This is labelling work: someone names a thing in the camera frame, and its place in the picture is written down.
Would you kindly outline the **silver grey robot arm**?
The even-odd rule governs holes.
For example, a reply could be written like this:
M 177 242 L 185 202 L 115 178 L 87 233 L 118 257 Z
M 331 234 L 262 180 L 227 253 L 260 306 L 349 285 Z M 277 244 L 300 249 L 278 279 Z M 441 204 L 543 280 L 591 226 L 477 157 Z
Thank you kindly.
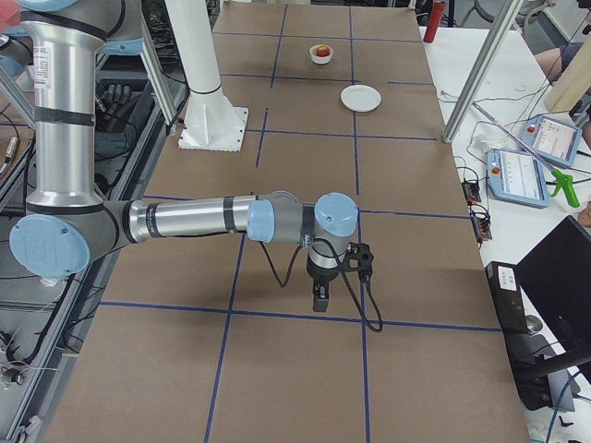
M 180 203 L 102 199 L 94 188 L 95 61 L 109 41 L 141 45 L 140 3 L 23 1 L 20 8 L 33 43 L 37 173 L 9 245 L 30 273 L 61 279 L 149 239 L 243 233 L 261 245 L 306 250 L 313 308 L 323 312 L 330 282 L 370 260 L 350 240 L 358 209 L 341 193 L 313 204 L 285 191 Z

